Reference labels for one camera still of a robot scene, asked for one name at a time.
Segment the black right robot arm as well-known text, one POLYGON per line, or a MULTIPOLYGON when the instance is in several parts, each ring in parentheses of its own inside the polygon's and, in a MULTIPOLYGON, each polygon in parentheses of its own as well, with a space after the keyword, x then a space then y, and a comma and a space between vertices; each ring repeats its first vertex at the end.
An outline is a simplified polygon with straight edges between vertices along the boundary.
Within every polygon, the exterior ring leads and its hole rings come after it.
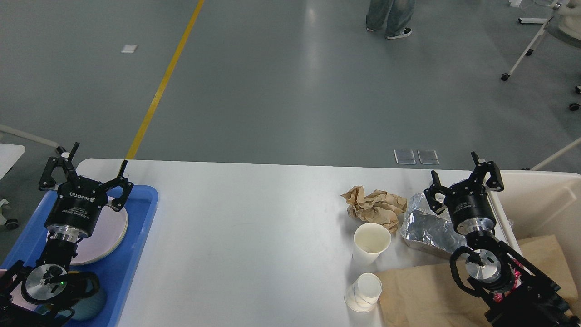
POLYGON ((454 231, 466 240, 449 259, 454 282, 486 303, 485 318, 494 327, 578 327, 580 319, 568 314, 560 286, 496 238, 487 192, 504 190, 502 175, 495 162, 471 156, 475 167, 469 178, 446 187, 432 170, 433 181, 424 190, 430 209, 447 210, 454 231))

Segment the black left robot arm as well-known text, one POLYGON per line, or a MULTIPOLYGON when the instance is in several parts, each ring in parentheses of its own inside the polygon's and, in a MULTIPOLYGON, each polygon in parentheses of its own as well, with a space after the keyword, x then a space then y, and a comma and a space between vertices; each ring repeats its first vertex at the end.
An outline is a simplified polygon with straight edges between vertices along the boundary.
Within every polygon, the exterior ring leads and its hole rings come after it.
POLYGON ((46 162, 38 188, 57 194, 44 224, 49 234, 33 267, 18 260, 1 277, 3 327, 61 327, 73 318, 76 304, 100 291, 95 273, 70 272, 70 264, 79 242, 93 235, 102 209, 121 211, 133 183, 124 176, 126 160, 107 182, 79 175, 73 165, 78 146, 58 146, 46 162))

